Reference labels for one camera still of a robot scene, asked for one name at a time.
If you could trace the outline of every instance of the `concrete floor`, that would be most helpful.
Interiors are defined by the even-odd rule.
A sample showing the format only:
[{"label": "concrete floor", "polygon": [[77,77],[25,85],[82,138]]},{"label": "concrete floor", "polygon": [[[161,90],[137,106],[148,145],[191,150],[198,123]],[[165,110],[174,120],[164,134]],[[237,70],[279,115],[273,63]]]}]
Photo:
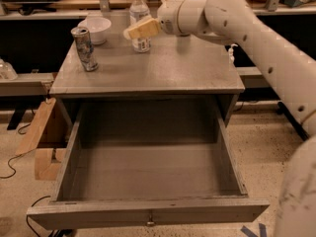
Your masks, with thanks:
[{"label": "concrete floor", "polygon": [[[267,198],[270,207],[254,222],[229,224],[199,224],[177,226],[124,227],[107,229],[81,229],[72,236],[272,236],[277,213],[277,198],[290,156],[302,143],[287,119],[276,113],[277,102],[245,103],[233,113],[228,125],[231,148],[236,156],[250,198]],[[8,131],[12,112],[0,112],[0,176],[12,174],[7,166],[15,156],[23,135],[18,130]],[[19,127],[32,120],[27,111]],[[26,223],[26,211],[38,198],[50,195],[54,182],[36,181],[34,178],[34,152],[12,161],[17,173],[10,179],[0,180],[0,236],[36,236]],[[38,204],[47,203],[44,199]],[[30,220],[40,236],[46,231]],[[260,230],[260,224],[266,227]],[[249,229],[245,234],[243,227]]]}]

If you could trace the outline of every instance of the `can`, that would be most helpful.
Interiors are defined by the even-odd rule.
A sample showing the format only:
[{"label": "can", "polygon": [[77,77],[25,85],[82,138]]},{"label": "can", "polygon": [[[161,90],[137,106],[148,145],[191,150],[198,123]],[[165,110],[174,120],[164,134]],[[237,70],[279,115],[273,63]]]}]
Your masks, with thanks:
[{"label": "can", "polygon": [[90,72],[98,68],[91,44],[89,30],[85,27],[76,27],[71,30],[71,35],[75,39],[77,52],[85,71]]}]

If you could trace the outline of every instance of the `white bowl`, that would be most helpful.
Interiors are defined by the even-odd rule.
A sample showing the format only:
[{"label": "white bowl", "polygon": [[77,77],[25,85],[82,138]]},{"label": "white bowl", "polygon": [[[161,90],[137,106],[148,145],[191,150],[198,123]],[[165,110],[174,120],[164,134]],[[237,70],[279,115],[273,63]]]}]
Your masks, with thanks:
[{"label": "white bowl", "polygon": [[78,27],[85,27],[90,32],[92,44],[102,44],[107,41],[107,33],[111,26],[111,21],[102,17],[91,17],[78,24]]}]

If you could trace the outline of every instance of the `water bottle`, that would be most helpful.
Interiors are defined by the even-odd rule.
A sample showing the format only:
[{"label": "water bottle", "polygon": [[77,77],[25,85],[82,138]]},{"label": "water bottle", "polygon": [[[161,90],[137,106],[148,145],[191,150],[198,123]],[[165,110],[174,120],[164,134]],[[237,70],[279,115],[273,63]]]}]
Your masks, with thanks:
[{"label": "water bottle", "polygon": [[[133,0],[129,8],[130,24],[135,24],[149,14],[149,8],[143,0]],[[150,38],[133,39],[132,46],[137,52],[148,51],[150,49]]]}]

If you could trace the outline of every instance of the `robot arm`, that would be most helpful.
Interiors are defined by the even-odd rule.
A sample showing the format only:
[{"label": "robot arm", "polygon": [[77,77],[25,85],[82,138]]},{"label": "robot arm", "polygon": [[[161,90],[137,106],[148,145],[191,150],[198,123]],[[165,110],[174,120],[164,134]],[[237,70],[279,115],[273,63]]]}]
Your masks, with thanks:
[{"label": "robot arm", "polygon": [[316,134],[314,59],[264,25],[245,0],[162,2],[156,28],[160,25],[167,34],[195,35],[219,44],[238,43],[296,121],[309,135]]}]

